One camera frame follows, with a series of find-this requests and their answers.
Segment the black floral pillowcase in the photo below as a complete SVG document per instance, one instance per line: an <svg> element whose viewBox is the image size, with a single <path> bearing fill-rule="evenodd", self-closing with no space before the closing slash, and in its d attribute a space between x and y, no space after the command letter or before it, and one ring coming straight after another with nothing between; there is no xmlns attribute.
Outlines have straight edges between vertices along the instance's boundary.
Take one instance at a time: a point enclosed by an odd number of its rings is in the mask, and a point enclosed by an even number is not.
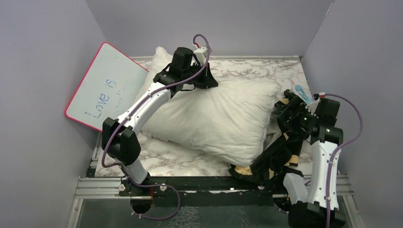
<svg viewBox="0 0 403 228"><path fill-rule="evenodd" d="M299 97L290 89L283 93L282 99ZM229 174L239 180L254 184L268 184L273 181L284 169L297 166L303 141L309 136L294 133L277 122L271 114L270 122L275 130L274 136L269 140L268 146L248 167L231 165Z"/></svg>

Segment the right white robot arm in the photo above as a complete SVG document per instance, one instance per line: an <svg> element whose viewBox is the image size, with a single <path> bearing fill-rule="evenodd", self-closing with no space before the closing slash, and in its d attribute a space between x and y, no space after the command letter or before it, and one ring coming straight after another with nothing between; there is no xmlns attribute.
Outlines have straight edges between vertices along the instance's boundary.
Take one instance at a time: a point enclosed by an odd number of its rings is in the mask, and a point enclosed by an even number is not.
<svg viewBox="0 0 403 228"><path fill-rule="evenodd" d="M288 224L292 228L342 228L346 216L337 201L337 159L343 143L343 130L337 128L338 101L320 97L310 104L294 97L274 115L292 133L311 139L313 167L310 190L304 178L294 171L274 180L280 193L288 192L291 206Z"/></svg>

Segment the white pillow insert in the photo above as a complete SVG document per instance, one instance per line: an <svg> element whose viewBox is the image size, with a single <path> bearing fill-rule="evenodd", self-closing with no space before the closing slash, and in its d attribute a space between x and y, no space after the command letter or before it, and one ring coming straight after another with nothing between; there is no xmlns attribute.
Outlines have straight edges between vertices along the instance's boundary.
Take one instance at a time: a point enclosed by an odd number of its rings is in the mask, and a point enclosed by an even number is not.
<svg viewBox="0 0 403 228"><path fill-rule="evenodd" d="M248 61L211 60L210 67L217 87L185 85L152 115L142 133L250 166L269 144L280 85L260 77Z"/></svg>

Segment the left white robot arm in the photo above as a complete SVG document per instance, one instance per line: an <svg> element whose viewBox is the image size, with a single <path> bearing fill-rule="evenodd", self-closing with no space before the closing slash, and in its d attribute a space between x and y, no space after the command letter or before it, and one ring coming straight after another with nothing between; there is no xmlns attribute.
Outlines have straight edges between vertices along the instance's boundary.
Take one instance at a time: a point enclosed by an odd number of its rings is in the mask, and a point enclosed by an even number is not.
<svg viewBox="0 0 403 228"><path fill-rule="evenodd" d="M144 195L153 186L149 184L149 173L139 159L139 132L163 104L182 90L184 84L199 89L218 86L210 71L210 54L208 46L200 46L195 50L177 48L171 63L155 75L150 87L132 107L115 119L108 117L104 120L103 156L109 155L115 159L116 162L111 166L120 166L136 194Z"/></svg>

